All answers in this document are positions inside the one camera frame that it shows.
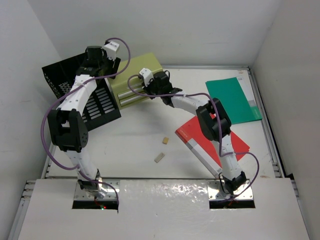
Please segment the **tan eraser block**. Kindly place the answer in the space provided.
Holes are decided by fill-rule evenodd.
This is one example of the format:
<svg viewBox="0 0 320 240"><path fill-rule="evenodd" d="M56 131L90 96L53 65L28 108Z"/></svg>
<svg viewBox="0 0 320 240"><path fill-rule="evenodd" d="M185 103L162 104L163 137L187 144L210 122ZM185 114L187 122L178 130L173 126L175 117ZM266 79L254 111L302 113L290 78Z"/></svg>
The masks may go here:
<svg viewBox="0 0 320 240"><path fill-rule="evenodd" d="M167 145L169 142L169 138L168 137L164 137L163 140L162 140L162 143Z"/></svg>

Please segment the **beige eraser stick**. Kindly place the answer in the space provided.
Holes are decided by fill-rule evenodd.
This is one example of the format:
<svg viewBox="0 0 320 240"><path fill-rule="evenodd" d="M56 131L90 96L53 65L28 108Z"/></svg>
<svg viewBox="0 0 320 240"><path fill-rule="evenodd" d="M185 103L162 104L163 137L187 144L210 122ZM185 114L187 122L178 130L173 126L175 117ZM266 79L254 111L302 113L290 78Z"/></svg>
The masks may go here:
<svg viewBox="0 0 320 240"><path fill-rule="evenodd" d="M157 157L154 159L154 161L155 161L156 163L159 163L164 157L165 157L165 154L164 154L163 152L161 152L161 153L159 153L159 154L157 155Z"/></svg>

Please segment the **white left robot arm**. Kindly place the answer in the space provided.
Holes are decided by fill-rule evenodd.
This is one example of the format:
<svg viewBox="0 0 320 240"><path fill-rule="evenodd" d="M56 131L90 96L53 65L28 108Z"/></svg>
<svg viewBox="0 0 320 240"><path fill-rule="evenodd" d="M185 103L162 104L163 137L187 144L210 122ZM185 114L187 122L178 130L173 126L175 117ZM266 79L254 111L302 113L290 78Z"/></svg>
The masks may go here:
<svg viewBox="0 0 320 240"><path fill-rule="evenodd" d="M108 79L116 77L120 58L119 44L108 41L104 46L88 46L85 52L43 69L59 84L64 77L71 88L49 110L51 142L63 151L77 171L78 185L90 197L103 199L114 187L103 183L100 171L89 157L86 146L89 131L121 117Z"/></svg>

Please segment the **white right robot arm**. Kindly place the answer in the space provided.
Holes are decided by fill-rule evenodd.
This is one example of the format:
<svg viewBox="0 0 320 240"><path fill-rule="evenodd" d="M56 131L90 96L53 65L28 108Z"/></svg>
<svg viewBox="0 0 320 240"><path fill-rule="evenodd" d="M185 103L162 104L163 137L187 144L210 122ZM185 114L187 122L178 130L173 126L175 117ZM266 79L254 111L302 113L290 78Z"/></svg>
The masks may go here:
<svg viewBox="0 0 320 240"><path fill-rule="evenodd" d="M151 98L160 97L165 105L185 110L197 117L200 130L218 151L224 180L223 191L233 195L246 182L246 175L236 158L231 142L232 122L217 98L201 100L199 93L187 94L173 87L167 71L152 73L148 68L139 72L144 92Z"/></svg>

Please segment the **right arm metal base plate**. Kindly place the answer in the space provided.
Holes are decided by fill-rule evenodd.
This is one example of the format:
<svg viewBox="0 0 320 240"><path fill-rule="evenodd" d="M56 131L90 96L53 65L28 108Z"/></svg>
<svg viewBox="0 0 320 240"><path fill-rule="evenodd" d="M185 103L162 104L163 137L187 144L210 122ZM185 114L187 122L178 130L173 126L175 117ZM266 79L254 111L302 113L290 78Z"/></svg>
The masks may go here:
<svg viewBox="0 0 320 240"><path fill-rule="evenodd" d="M251 187L251 181L246 180L238 189L233 192L233 195L227 193L225 189L223 192L223 187L221 183L224 184L224 180L210 180L207 183L207 193L210 201L224 201L230 200L232 198L235 201L253 201L254 194Z"/></svg>

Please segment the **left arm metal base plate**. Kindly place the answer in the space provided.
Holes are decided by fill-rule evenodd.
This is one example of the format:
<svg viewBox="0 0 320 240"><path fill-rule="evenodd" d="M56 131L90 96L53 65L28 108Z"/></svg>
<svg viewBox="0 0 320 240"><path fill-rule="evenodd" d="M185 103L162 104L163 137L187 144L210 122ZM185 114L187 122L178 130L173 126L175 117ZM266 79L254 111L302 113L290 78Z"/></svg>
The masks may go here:
<svg viewBox="0 0 320 240"><path fill-rule="evenodd" d="M75 201L111 201L116 200L116 192L120 192L119 179L99 178L104 184L93 183L90 181L78 180L73 199Z"/></svg>

